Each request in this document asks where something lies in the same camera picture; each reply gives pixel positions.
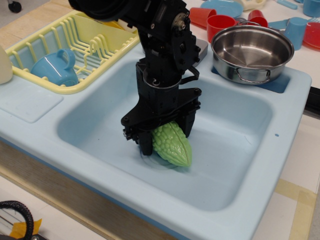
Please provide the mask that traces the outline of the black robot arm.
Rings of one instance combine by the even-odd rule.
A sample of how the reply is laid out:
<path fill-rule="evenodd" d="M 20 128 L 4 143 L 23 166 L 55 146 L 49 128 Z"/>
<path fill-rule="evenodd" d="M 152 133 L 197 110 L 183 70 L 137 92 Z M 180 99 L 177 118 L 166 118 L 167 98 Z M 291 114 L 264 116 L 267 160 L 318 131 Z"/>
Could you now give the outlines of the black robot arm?
<path fill-rule="evenodd" d="M 195 81 L 200 48 L 190 30 L 189 10 L 181 0 L 71 0 L 70 6 L 102 22 L 122 20 L 137 28 L 144 58 L 136 63 L 139 100 L 121 123 L 125 137 L 146 156 L 153 151 L 152 131 L 175 121 L 186 136 L 200 108 Z"/>

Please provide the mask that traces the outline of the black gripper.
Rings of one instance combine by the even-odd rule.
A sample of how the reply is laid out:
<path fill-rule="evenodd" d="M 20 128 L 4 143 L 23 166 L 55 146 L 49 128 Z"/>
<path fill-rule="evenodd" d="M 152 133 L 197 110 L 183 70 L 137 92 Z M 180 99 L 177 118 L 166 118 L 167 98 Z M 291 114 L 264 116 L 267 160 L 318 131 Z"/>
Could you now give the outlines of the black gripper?
<path fill-rule="evenodd" d="M 176 121 L 186 138 L 189 137 L 196 116 L 200 109 L 198 100 L 201 90 L 195 88 L 180 89 L 180 85 L 199 79 L 199 71 L 195 67 L 188 70 L 192 76 L 182 78 L 180 74 L 171 82 L 159 82 L 150 77 L 147 65 L 138 62 L 136 82 L 138 103 L 122 119 L 123 134 L 127 140 L 139 142 L 144 156 L 153 152 L 151 131 L 171 121 Z"/>

